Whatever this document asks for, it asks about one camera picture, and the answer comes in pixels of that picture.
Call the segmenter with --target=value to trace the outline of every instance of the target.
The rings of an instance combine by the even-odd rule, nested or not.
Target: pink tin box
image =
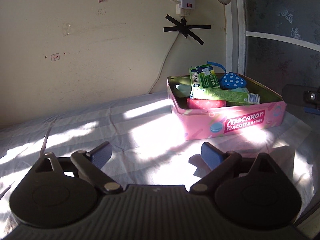
[[[239,74],[247,81],[250,93],[260,95],[261,104],[229,106],[213,109],[187,109],[187,98],[174,96],[177,84],[191,84],[190,76],[168,77],[172,112],[181,120],[187,140],[214,138],[260,130],[281,125],[286,103],[282,97],[264,85]]]

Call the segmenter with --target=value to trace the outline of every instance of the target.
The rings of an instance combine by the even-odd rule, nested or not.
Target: green box
[[[258,94],[233,92],[220,89],[192,89],[191,99],[226,100],[227,102],[241,104],[260,104]]]
[[[210,64],[189,69],[191,87],[194,89],[220,89],[218,78]]]

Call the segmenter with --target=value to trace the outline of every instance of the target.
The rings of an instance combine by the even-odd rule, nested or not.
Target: blue polka dot object
[[[226,89],[244,88],[247,82],[235,73],[226,73],[219,81],[220,86]]]

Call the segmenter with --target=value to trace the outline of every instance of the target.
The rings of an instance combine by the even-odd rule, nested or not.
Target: pink package
[[[236,133],[242,133],[249,129],[266,129],[281,125],[286,109],[286,103],[277,93],[265,86],[240,75],[248,82],[259,85],[271,96],[278,98],[278,102],[270,102],[259,105],[230,106],[212,109],[183,109],[179,106],[177,99],[170,88],[168,77],[167,87],[169,98],[172,99],[172,113],[178,116],[185,130],[186,140],[214,138]]]
[[[210,109],[226,107],[227,103],[224,100],[204,100],[204,99],[187,99],[187,106],[190,109]]]

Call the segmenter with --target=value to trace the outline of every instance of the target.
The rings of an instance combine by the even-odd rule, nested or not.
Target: white bed sheet
[[[300,192],[300,213],[310,209],[308,204],[318,189],[319,136],[293,115],[286,113],[280,127],[185,141],[179,119],[171,114],[167,94],[155,93],[1,130],[0,237],[17,225],[10,212],[10,194],[38,159],[50,127],[46,151],[59,157],[70,156],[80,149],[89,151],[103,141],[110,141],[112,157],[102,170],[123,187],[127,184],[185,185],[189,190],[205,171],[188,160],[200,154],[202,143],[208,141],[222,151],[234,150],[243,156],[269,153]]]

